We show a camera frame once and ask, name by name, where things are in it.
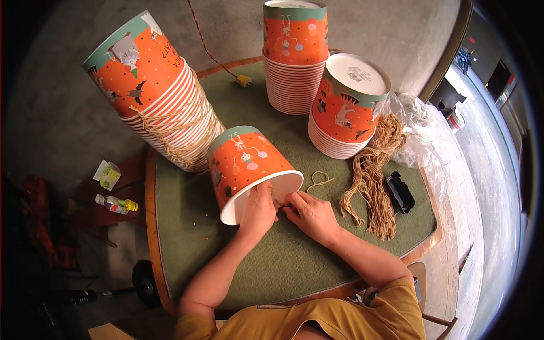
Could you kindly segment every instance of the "clear plastic bag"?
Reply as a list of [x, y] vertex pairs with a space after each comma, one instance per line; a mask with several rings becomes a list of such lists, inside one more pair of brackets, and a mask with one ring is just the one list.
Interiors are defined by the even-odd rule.
[[382, 114], [394, 114], [404, 124], [407, 142], [401, 150], [395, 150], [391, 159], [408, 168], [424, 168], [427, 181], [435, 198], [441, 202], [446, 196], [447, 174], [442, 157], [422, 135], [438, 122], [418, 97], [391, 92]]

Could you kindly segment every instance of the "forearm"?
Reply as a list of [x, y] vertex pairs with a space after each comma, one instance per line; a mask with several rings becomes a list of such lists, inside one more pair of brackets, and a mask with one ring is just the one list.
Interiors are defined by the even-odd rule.
[[401, 277], [413, 279], [406, 265], [395, 255], [344, 228], [326, 246], [343, 258], [372, 287], [379, 289]]
[[180, 315], [206, 314], [225, 299], [236, 268], [261, 238], [238, 231], [232, 240], [191, 280], [180, 300]]

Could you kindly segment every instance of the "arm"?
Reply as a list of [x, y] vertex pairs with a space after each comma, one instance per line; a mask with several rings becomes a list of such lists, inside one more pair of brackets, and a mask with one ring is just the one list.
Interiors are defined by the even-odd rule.
[[197, 313], [215, 320], [214, 310], [225, 299], [236, 268], [277, 221], [271, 192], [269, 181], [250, 189], [238, 232], [191, 280], [180, 300], [180, 317]]
[[343, 258], [369, 285], [380, 289], [402, 277], [413, 280], [408, 268], [395, 255], [340, 227], [330, 202], [299, 191], [287, 195], [285, 203], [291, 203], [297, 210], [283, 208], [289, 220]]

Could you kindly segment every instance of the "bottle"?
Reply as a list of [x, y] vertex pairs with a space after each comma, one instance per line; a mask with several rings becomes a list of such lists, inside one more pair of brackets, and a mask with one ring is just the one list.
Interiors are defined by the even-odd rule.
[[95, 202], [105, 206], [109, 211], [126, 215], [128, 211], [137, 211], [138, 204], [131, 200], [120, 200], [114, 196], [96, 195]]

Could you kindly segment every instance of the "green carpet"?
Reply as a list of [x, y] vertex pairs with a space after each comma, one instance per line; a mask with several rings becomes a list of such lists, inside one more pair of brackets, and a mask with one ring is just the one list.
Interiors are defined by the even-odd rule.
[[[334, 177], [333, 182], [314, 187], [310, 193], [332, 202], [342, 227], [397, 256], [408, 253], [433, 233], [436, 220], [419, 170], [400, 167], [394, 162], [384, 165], [384, 174], [398, 171], [416, 201], [408, 215], [397, 214], [395, 238], [381, 242], [366, 231], [366, 225], [357, 228], [351, 216], [342, 218], [337, 207], [342, 194], [351, 186], [353, 160], [336, 160], [320, 153], [307, 135], [307, 115], [282, 114], [268, 103], [262, 63], [241, 66], [233, 72], [251, 77], [253, 87], [241, 88], [224, 71], [201, 79], [219, 119], [226, 128], [252, 125], [261, 130], [295, 169], [304, 174], [302, 190], [312, 184], [311, 175], [315, 171]], [[170, 295], [177, 301], [191, 278], [221, 250], [238, 227], [219, 221], [209, 174], [197, 176], [184, 172], [158, 156], [156, 193], [163, 268]], [[354, 195], [352, 204], [368, 222], [362, 198]], [[221, 308], [269, 304], [358, 278], [342, 259], [307, 237], [283, 213], [280, 212], [279, 218], [238, 267]]]

